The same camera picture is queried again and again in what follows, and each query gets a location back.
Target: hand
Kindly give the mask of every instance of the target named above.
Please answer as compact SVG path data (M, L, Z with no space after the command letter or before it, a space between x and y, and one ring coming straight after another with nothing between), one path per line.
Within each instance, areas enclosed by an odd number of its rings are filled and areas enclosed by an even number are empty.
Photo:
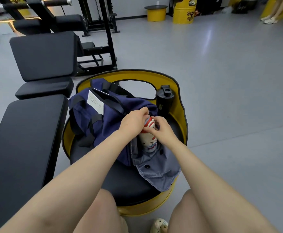
M160 116L153 118L155 119L155 124L160 126L160 129L155 130L150 127L144 127L143 130L148 133L151 133L159 140L160 143L166 145L171 150L172 145L176 145L179 141L175 133L173 132L173 129L168 124L165 118Z
M131 141L141 132L147 118L149 118L149 110L147 107L131 111L122 119L119 131L127 134Z

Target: logo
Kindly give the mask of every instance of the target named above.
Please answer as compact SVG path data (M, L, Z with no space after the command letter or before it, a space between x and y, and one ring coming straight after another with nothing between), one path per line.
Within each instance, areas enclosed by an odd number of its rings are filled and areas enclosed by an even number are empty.
M191 22L191 21L193 21L193 18L194 18L194 11L188 11L187 12L187 16L188 16L188 18L187 18L187 21L189 21L189 22Z

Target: thigh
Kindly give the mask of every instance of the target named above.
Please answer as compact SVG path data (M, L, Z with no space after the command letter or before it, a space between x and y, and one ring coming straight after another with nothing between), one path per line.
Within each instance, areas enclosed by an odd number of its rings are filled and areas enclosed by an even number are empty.
M101 189L73 233L123 233L123 224L113 196Z
M191 190L183 195L174 208L168 224L168 233L212 233Z

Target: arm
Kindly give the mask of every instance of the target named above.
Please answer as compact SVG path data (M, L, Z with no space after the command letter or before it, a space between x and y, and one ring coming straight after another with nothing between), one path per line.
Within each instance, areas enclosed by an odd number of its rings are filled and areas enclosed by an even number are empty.
M73 232L122 149L142 130L148 108L125 116L119 130L50 181L2 228L4 232Z
M175 136L163 117L155 117L160 130L145 127L176 156L182 172L208 223L216 233L278 232L237 191L208 168Z

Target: white paper label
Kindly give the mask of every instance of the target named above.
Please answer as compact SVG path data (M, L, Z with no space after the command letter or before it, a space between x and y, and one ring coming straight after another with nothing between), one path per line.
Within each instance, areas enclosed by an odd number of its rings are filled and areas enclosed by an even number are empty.
M92 106L97 113L104 115L104 103L101 102L91 91L89 91L87 103Z

